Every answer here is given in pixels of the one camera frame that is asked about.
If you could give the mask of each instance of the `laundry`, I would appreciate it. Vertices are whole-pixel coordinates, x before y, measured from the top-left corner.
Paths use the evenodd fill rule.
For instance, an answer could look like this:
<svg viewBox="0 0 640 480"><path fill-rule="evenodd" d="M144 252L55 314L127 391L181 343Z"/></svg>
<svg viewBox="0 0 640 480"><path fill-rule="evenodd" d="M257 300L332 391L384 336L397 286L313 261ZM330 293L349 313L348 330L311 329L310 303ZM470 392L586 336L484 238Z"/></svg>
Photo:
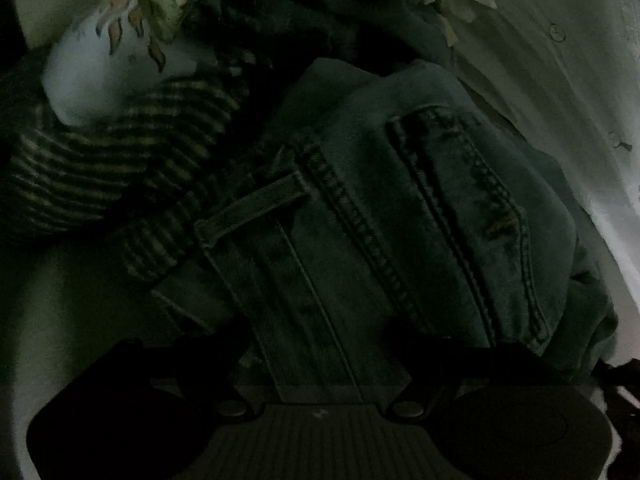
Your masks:
<svg viewBox="0 0 640 480"><path fill-rule="evenodd" d="M398 316L580 385L619 323L584 212L454 75L495 7L105 0L0 80L36 81L2 124L0 241L99 241L183 335L244 316L241 393L385 409L411 380L381 345Z"/></svg>

